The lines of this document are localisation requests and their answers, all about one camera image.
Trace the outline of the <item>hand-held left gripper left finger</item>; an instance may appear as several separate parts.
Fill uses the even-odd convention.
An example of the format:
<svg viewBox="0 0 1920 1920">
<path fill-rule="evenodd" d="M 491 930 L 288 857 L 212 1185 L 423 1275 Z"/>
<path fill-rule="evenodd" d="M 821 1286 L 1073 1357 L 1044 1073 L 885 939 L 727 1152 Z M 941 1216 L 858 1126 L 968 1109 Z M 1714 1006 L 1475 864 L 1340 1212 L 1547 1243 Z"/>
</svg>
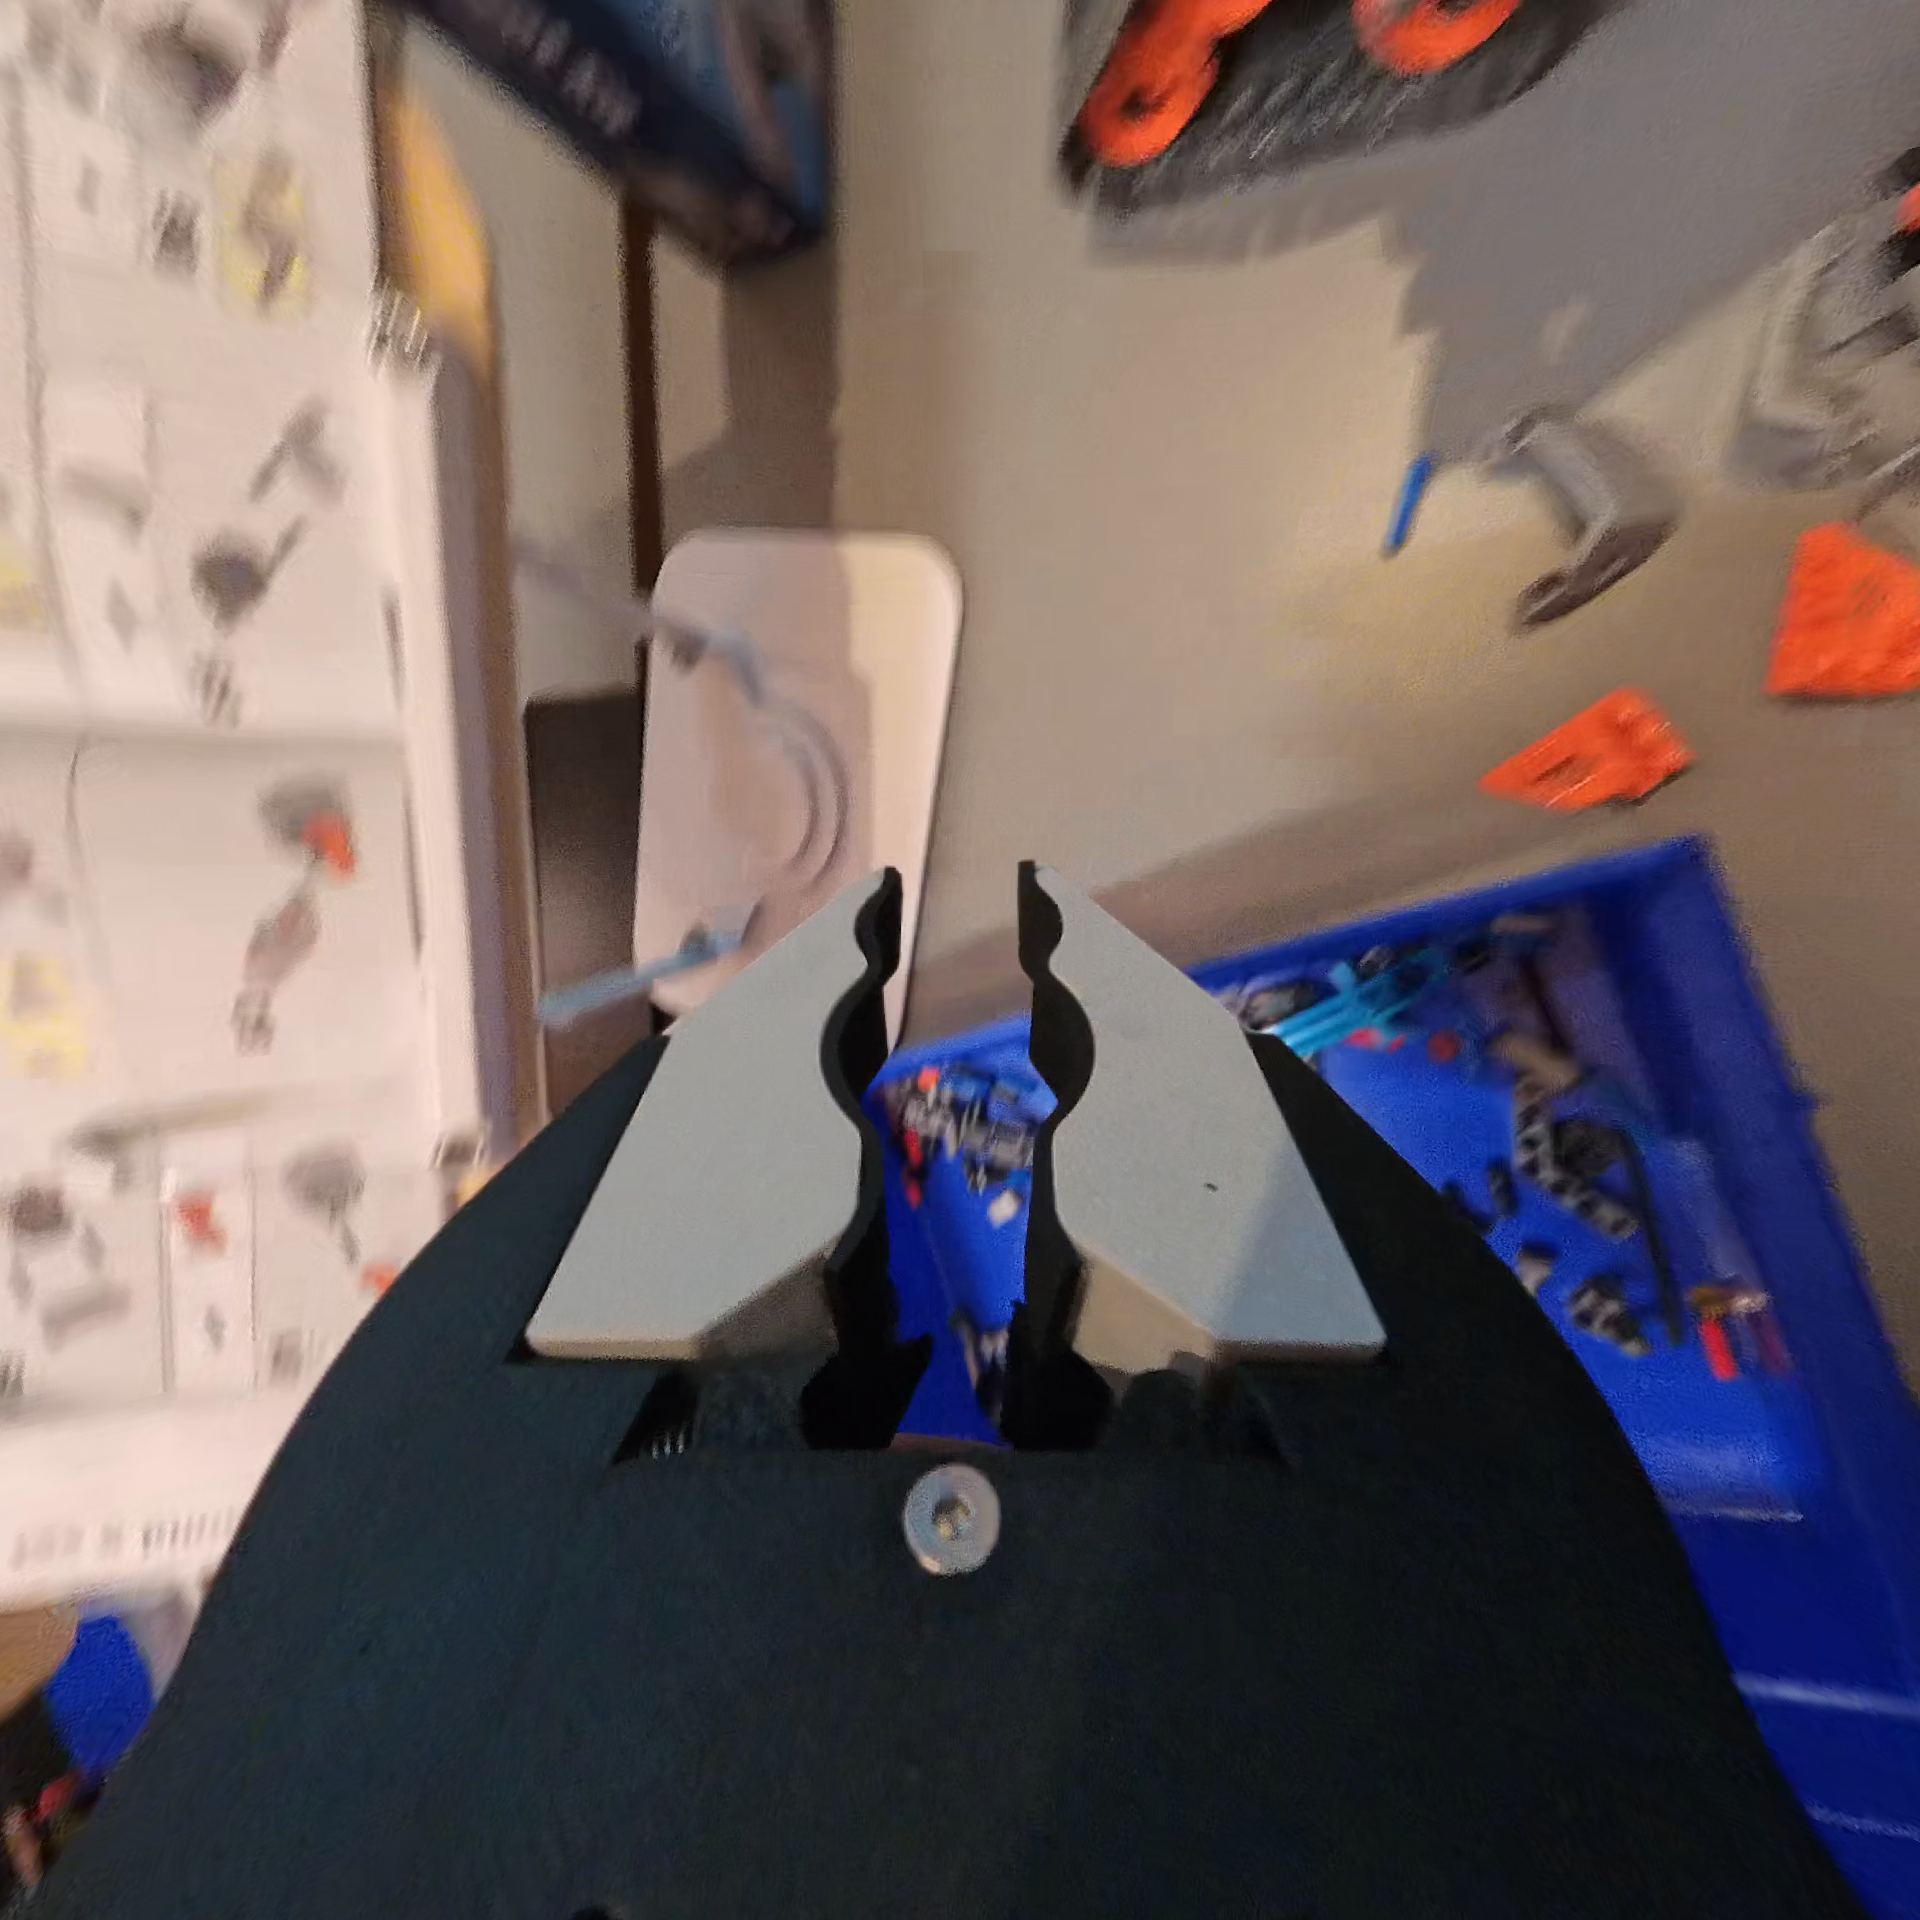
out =
<svg viewBox="0 0 1920 1920">
<path fill-rule="evenodd" d="M 885 1147 L 905 886 L 840 890 L 663 1038 L 525 1327 L 559 1361 L 797 1379 L 811 1443 L 892 1443 L 905 1338 Z"/>
</svg>

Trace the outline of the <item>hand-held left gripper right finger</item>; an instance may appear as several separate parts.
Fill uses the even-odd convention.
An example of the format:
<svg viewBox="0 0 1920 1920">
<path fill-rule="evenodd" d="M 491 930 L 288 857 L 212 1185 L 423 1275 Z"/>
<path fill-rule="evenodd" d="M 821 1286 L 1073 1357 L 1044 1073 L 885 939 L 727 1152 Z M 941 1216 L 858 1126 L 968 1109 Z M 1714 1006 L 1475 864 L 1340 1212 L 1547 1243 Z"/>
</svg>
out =
<svg viewBox="0 0 1920 1920">
<path fill-rule="evenodd" d="M 1007 1439 L 1092 1443 L 1149 1377 L 1376 1361 L 1380 1312 L 1255 1036 L 1037 859 L 1018 945 L 1055 1106 L 1030 1164 Z"/>
</svg>

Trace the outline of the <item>heap of small toy parts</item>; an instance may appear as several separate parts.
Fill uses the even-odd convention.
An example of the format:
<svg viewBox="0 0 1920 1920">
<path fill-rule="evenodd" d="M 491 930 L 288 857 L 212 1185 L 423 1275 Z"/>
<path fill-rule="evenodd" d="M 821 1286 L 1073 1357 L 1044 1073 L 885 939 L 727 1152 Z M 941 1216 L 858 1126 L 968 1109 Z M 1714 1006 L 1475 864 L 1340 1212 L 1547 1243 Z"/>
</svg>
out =
<svg viewBox="0 0 1920 1920">
<path fill-rule="evenodd" d="M 1714 1411 L 1757 1416 L 1763 1379 L 1795 1374 L 1781 1312 L 1706 1147 L 1671 1129 L 1565 1021 L 1553 963 L 1573 927 L 1563 911 L 1518 910 L 1396 939 L 1353 933 L 1329 955 L 1245 951 L 1204 963 L 1198 982 L 1250 1036 L 1272 1039 L 1259 1028 L 1279 1015 L 1276 990 L 1373 948 L 1433 948 L 1448 971 L 1415 1038 L 1312 1063 L 1293 1054 L 1422 1171 L 1566 1334 L 1615 1353 L 1603 1385 L 1703 1385 Z M 1027 1044 L 989 1034 L 890 1068 L 870 1100 L 973 1396 L 995 1422 L 1053 1096 Z"/>
</svg>

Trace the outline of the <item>blue plastic bin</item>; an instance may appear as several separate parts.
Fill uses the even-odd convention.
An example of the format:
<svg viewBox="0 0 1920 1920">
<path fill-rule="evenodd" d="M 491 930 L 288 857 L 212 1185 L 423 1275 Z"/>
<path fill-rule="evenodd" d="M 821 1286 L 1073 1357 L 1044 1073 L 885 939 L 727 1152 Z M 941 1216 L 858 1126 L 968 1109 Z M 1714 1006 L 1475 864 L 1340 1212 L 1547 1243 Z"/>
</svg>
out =
<svg viewBox="0 0 1920 1920">
<path fill-rule="evenodd" d="M 1155 1375 L 1008 1472 L 1004 1551 L 1067 1571 L 941 1716 L 1008 1804 L 931 1914 L 1916 1916 L 1916 1406 L 1712 850 L 1246 951 L 1520 910 L 1573 921 L 1576 1042 L 1704 1147 L 1792 1375 L 1758 1414 L 1605 1385 L 1615 1351 L 1285 1069 L 1386 1347 Z"/>
</svg>

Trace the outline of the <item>grey curved toy panel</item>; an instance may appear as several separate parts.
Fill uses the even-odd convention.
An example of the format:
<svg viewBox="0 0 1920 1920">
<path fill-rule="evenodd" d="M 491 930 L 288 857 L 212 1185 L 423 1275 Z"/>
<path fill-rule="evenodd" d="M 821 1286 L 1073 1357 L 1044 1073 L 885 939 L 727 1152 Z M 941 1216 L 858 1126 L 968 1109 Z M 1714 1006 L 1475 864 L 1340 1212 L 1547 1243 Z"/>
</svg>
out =
<svg viewBox="0 0 1920 1920">
<path fill-rule="evenodd" d="M 1644 568 L 1682 513 L 1676 485 L 1607 422 L 1532 405 L 1478 446 L 1480 466 L 1543 492 L 1560 529 L 1558 563 L 1515 602 L 1513 623 L 1534 631 L 1592 606 Z"/>
</svg>

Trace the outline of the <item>grey panel assembly orange pins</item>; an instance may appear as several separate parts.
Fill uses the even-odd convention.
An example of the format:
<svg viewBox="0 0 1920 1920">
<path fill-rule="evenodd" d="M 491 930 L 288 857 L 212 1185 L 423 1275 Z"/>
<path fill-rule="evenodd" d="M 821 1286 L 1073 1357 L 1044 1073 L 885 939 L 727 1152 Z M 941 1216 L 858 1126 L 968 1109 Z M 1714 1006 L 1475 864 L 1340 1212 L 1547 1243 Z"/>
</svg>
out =
<svg viewBox="0 0 1920 1920">
<path fill-rule="evenodd" d="M 1916 354 L 1916 195 L 1908 145 L 1783 262 L 1729 443 L 1742 482 L 1831 492 L 1890 457 L 1875 389 L 1879 367 Z"/>
</svg>

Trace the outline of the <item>teal toy rotor blade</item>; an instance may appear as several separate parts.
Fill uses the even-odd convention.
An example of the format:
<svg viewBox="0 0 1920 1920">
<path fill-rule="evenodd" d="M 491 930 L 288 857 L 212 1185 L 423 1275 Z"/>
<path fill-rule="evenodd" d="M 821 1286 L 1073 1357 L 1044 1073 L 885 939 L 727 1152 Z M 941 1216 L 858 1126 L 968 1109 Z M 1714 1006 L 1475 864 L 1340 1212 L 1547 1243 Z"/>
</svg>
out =
<svg viewBox="0 0 1920 1920">
<path fill-rule="evenodd" d="M 1285 994 L 1276 987 L 1276 1015 L 1259 1032 L 1308 1063 L 1342 1045 L 1390 1051 L 1422 1030 L 1422 1010 L 1446 971 L 1433 948 L 1370 948 L 1332 963 L 1325 977 L 1294 980 Z"/>
</svg>

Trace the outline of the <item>orange triangular toy panel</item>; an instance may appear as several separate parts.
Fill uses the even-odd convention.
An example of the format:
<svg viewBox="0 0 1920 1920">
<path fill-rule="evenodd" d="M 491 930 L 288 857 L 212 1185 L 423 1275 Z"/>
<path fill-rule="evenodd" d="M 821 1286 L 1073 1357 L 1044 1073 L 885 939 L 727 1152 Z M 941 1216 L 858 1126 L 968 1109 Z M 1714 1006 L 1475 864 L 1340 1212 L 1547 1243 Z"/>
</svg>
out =
<svg viewBox="0 0 1920 1920">
<path fill-rule="evenodd" d="M 1798 538 L 1765 689 L 1789 702 L 1879 702 L 1918 691 L 1918 562 L 1854 522 Z"/>
<path fill-rule="evenodd" d="M 1584 813 L 1644 804 L 1695 763 L 1667 707 L 1620 686 L 1505 758 L 1476 786 L 1503 804 Z"/>
</svg>

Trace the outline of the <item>white instruction booklet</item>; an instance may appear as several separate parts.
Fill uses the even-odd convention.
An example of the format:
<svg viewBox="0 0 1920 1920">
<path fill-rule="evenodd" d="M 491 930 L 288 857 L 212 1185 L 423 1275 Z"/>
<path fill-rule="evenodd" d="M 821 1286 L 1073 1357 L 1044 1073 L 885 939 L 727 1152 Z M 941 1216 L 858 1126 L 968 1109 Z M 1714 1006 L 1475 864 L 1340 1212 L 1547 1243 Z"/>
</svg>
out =
<svg viewBox="0 0 1920 1920">
<path fill-rule="evenodd" d="M 190 1587 L 429 1133 L 372 3 L 4 3 L 4 1612 Z"/>
</svg>

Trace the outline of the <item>blue cardboard box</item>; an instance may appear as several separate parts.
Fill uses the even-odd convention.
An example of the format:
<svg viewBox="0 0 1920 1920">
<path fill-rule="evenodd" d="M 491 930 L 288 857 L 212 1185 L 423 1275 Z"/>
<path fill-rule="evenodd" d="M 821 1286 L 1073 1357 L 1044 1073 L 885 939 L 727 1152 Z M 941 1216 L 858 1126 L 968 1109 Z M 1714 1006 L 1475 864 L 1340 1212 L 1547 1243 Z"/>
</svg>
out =
<svg viewBox="0 0 1920 1920">
<path fill-rule="evenodd" d="M 832 224 L 834 29 L 818 1 L 406 1 L 717 267 Z"/>
</svg>

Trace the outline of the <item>grey orange tracked toy vehicle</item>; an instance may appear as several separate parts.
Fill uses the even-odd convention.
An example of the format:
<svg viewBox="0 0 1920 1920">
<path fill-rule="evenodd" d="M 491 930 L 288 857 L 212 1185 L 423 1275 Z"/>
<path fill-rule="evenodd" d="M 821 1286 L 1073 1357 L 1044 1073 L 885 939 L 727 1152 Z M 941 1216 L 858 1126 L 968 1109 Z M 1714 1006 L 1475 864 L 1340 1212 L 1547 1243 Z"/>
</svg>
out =
<svg viewBox="0 0 1920 1920">
<path fill-rule="evenodd" d="M 1619 3 L 1067 3 L 1059 174 L 1125 224 L 1487 123 Z"/>
</svg>

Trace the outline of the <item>white suction mount plate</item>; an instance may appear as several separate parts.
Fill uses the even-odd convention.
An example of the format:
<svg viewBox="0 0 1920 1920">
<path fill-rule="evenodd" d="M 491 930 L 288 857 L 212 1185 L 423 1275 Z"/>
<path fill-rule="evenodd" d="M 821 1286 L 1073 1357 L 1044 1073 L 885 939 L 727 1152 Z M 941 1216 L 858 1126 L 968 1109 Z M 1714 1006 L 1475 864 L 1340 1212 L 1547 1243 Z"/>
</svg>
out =
<svg viewBox="0 0 1920 1920">
<path fill-rule="evenodd" d="M 693 933 L 737 939 L 651 986 L 691 1013 L 850 881 L 901 875 L 901 1038 L 926 897 L 963 584 L 915 533 L 709 527 L 678 540 L 655 607 L 714 648 L 648 650 L 639 734 L 639 965 Z"/>
</svg>

